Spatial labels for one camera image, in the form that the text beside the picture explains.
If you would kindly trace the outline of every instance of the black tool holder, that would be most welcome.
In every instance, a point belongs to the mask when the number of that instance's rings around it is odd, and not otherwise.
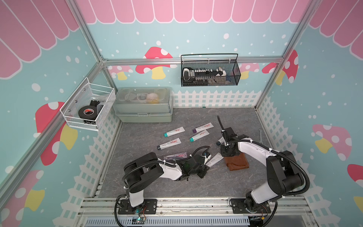
[[[238,85],[237,57],[232,53],[181,55],[181,86]]]

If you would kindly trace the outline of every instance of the white spot on mushroom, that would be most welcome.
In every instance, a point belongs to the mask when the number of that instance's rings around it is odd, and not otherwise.
[[[162,54],[162,55],[164,55],[164,56],[165,56],[165,55],[168,55],[168,52],[167,52],[166,50],[164,50],[164,49],[161,49],[161,50],[160,50],[160,52],[161,52],[161,54]]]
[[[22,188],[19,188],[15,192],[15,197],[16,198],[21,198],[21,197],[23,197],[25,195],[25,193],[26,193],[26,189],[25,188],[23,188],[23,187]]]
[[[345,155],[344,155],[344,154],[342,154],[342,153],[338,154],[338,157],[339,157],[339,159],[340,159],[340,160],[342,160],[342,161],[345,161],[345,159],[346,159]]]
[[[50,102],[50,103],[48,103],[48,106],[49,106],[49,108],[51,108],[52,110],[56,110],[56,109],[58,109],[59,104],[58,104],[58,102]]]
[[[10,214],[10,210],[8,208],[4,208],[1,211],[1,221],[3,222]]]
[[[44,171],[43,170],[39,170],[37,172],[37,174],[35,175],[35,177],[39,180],[40,178],[42,178],[43,174],[44,174]]]
[[[10,173],[13,170],[14,166],[8,166],[5,168],[5,173]]]
[[[24,214],[24,208],[20,209],[20,210],[18,211],[18,213],[16,213],[16,215],[15,215],[15,219],[16,219],[17,221],[21,221],[21,220],[23,219],[23,214]]]
[[[336,135],[334,135],[334,136],[332,136],[332,137],[331,137],[331,141],[332,141],[333,143],[338,143],[338,142],[339,142],[339,137],[338,137],[338,136],[336,136]]]
[[[345,139],[345,143],[346,143],[346,145],[348,145],[348,146],[352,146],[352,138],[346,138],[346,139]]]
[[[323,133],[321,131],[317,131],[315,134],[317,134],[320,137],[323,137]]]
[[[290,62],[288,61],[288,62],[286,62],[286,64],[285,64],[285,69],[288,69],[290,67]]]
[[[329,129],[331,129],[331,125],[323,125],[323,128],[324,128],[325,130],[329,130]]]
[[[32,84],[32,89],[33,89],[34,91],[36,91],[36,92],[40,91],[40,86],[39,86],[39,84],[33,83],[33,84]]]
[[[55,142],[55,143],[53,144],[53,146],[52,146],[52,152],[53,152],[54,154],[58,154],[58,151],[59,151],[59,144],[60,144],[60,142],[59,142],[59,141],[57,141],[57,142]]]

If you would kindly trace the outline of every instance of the marble pattern surface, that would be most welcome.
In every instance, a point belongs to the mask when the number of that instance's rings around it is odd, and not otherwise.
[[[232,127],[237,135],[245,134],[253,140],[260,140],[259,129],[262,126],[254,108],[174,108],[170,123],[124,123],[99,197],[115,198],[124,194],[121,182],[124,165],[149,152],[155,152],[160,158],[180,152],[189,155],[198,147],[206,145],[211,147],[209,152],[212,156],[220,152],[220,147],[216,145],[221,137],[217,115],[223,126]],[[189,138],[194,135],[192,130],[209,122],[214,126],[207,130],[210,134],[190,142]],[[185,132],[164,137],[165,132],[181,126]],[[175,138],[180,138],[181,144],[157,150],[159,144]],[[262,141],[265,145],[268,144],[264,132]],[[248,169],[229,171],[224,160],[221,160],[208,170],[203,179],[197,175],[190,176],[189,181],[159,178],[144,190],[144,197],[245,196],[247,192],[266,182],[266,167],[249,155],[246,158],[249,162]]]

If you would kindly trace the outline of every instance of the plastic storage box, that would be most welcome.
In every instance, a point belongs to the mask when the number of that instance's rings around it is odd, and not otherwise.
[[[113,108],[122,122],[171,122],[171,88],[120,88]]]

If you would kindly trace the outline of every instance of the tape roll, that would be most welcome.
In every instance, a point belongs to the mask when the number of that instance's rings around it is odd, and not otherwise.
[[[78,111],[78,115],[82,119],[94,121],[97,118],[97,107],[84,106]]]

